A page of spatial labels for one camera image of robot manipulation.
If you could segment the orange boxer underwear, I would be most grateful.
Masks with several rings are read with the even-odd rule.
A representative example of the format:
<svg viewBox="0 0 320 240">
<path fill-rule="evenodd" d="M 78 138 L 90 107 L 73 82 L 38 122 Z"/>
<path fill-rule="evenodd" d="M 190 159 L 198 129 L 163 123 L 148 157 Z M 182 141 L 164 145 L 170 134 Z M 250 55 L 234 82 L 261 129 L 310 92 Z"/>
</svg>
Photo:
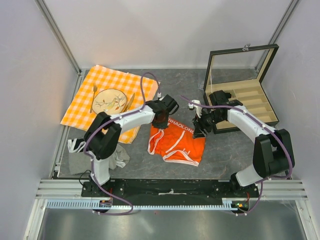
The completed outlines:
<svg viewBox="0 0 320 240">
<path fill-rule="evenodd" d="M 205 149 L 204 137 L 194 138 L 194 129 L 173 119 L 168 119 L 167 128 L 152 126 L 147 151 L 160 155 L 164 162 L 197 167 Z"/>
</svg>

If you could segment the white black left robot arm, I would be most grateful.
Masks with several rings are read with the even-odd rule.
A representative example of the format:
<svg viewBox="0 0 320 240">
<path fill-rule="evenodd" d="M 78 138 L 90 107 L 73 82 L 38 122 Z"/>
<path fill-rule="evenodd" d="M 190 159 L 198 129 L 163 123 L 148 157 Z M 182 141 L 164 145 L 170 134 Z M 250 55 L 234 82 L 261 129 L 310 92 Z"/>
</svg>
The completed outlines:
<svg viewBox="0 0 320 240">
<path fill-rule="evenodd" d="M 100 112 L 85 133 L 83 153 L 90 157 L 92 191 L 99 197 L 110 191 L 109 158 L 115 152 L 120 135 L 141 125 L 151 124 L 164 130 L 169 116 L 179 109 L 178 103 L 168 94 L 157 100 L 149 100 L 142 106 L 115 115 Z"/>
</svg>

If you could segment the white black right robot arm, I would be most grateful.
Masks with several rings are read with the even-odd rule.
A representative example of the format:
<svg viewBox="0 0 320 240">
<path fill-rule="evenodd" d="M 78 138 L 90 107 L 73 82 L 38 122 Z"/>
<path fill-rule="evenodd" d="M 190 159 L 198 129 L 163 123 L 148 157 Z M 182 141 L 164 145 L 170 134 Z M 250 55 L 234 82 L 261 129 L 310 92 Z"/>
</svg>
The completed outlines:
<svg viewBox="0 0 320 240">
<path fill-rule="evenodd" d="M 202 105 L 198 100 L 188 103 L 195 110 L 192 120 L 194 138 L 204 138 L 213 131 L 216 124 L 227 121 L 235 125 L 254 144 L 252 163 L 247 168 L 231 175 L 229 191 L 235 197 L 242 196 L 247 187 L 262 183 L 270 178 L 289 178 L 295 166 L 290 133 L 275 129 L 259 120 L 231 94 L 223 90 L 210 95 L 211 106 Z"/>
</svg>

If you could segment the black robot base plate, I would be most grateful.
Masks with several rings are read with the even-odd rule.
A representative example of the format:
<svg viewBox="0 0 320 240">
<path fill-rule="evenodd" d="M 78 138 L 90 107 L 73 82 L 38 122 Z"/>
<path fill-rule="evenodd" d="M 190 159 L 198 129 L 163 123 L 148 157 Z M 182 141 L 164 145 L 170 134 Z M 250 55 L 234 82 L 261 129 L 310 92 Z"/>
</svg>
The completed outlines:
<svg viewBox="0 0 320 240">
<path fill-rule="evenodd" d="M 105 191 L 128 200 L 130 197 L 146 195 L 212 196 L 215 198 L 256 198 L 258 187 L 254 184 L 240 187 L 229 180 L 215 179 L 130 179 L 114 178 L 101 187 L 91 179 L 82 184 L 81 196 L 106 197 Z"/>
</svg>

